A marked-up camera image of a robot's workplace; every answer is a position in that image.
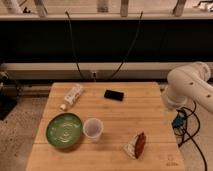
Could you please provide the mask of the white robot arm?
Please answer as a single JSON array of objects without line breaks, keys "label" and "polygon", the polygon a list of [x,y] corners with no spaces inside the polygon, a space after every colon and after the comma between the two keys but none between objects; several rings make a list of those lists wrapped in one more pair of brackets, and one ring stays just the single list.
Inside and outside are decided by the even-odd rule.
[{"label": "white robot arm", "polygon": [[213,114],[213,86],[207,83],[210,76],[210,67],[204,62],[174,68],[167,75],[163,103],[172,110],[183,107],[188,99],[192,99]]}]

